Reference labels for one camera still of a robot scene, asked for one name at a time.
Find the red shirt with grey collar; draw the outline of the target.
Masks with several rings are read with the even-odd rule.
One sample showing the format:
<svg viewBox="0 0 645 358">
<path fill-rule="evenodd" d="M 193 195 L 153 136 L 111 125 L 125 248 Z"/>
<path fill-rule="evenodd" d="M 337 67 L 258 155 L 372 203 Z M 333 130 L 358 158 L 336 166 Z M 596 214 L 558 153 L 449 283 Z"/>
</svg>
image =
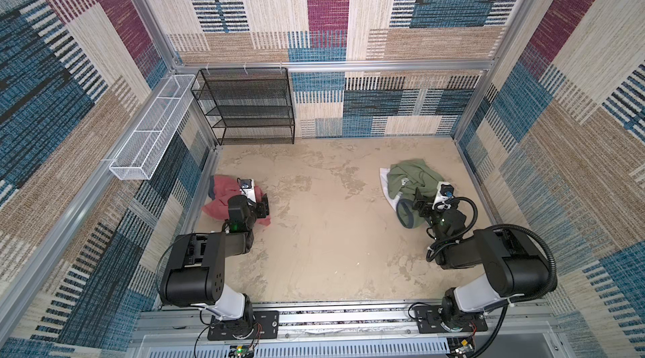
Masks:
<svg viewBox="0 0 645 358">
<path fill-rule="evenodd" d="M 210 202 L 202 206 L 202 212 L 215 220 L 224 221 L 228 216 L 228 201 L 233 196 L 242 195 L 238 180 L 232 176 L 214 175 L 208 179 Z"/>
</svg>

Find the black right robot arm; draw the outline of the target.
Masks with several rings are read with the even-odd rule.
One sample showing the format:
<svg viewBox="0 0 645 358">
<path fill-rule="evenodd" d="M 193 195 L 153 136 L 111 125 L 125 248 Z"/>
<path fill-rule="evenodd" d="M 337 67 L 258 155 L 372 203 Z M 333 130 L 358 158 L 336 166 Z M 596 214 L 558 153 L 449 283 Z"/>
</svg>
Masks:
<svg viewBox="0 0 645 358">
<path fill-rule="evenodd" d="M 429 263 L 443 270 L 481 266 L 482 276 L 452 287 L 438 307 L 419 308 L 415 313 L 420 332 L 431 326 L 443 332 L 483 327 L 483 315 L 512 303 L 540 299 L 558 285 L 557 264 L 547 243 L 536 233 L 518 225 L 475 228 L 477 212 L 468 218 L 459 210 L 466 197 L 455 197 L 450 185 L 441 184 L 435 198 L 415 193 L 403 208 L 428 223 L 432 239 L 426 254 Z"/>
</svg>

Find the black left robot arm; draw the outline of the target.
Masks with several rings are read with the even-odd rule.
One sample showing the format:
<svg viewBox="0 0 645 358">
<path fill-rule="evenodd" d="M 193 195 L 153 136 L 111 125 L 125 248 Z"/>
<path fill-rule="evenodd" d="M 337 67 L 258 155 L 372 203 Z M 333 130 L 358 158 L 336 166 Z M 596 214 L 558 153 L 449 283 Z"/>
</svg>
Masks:
<svg viewBox="0 0 645 358">
<path fill-rule="evenodd" d="M 254 202 L 245 195 L 228 200 L 228 218 L 219 232 L 180 235 L 169 247 L 158 294 L 163 304 L 194 307 L 212 315 L 208 339 L 258 337 L 260 320 L 250 297 L 225 283 L 225 261 L 252 249 L 254 226 L 270 213 L 267 195 Z"/>
</svg>

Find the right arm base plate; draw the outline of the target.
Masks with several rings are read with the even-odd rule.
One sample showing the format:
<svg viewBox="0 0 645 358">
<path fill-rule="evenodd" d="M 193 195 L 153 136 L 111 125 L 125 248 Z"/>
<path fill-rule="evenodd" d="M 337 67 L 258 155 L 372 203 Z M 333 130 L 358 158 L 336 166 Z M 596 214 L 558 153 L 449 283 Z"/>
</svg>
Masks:
<svg viewBox="0 0 645 358">
<path fill-rule="evenodd" d="M 483 314 L 445 310 L 440 305 L 416 304 L 409 311 L 420 334 L 477 333 L 489 329 Z"/>
</svg>

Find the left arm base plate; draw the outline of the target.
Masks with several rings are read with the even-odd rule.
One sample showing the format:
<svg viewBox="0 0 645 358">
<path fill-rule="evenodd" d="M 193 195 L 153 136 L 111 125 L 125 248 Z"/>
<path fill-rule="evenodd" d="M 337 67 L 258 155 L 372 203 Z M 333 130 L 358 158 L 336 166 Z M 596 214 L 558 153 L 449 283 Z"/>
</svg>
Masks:
<svg viewBox="0 0 645 358">
<path fill-rule="evenodd" d="M 274 340 L 278 336 L 279 324 L 280 313 L 277 310 L 244 314 L 235 320 L 218 321 L 213 318 L 207 338 L 209 341 Z"/>
</svg>

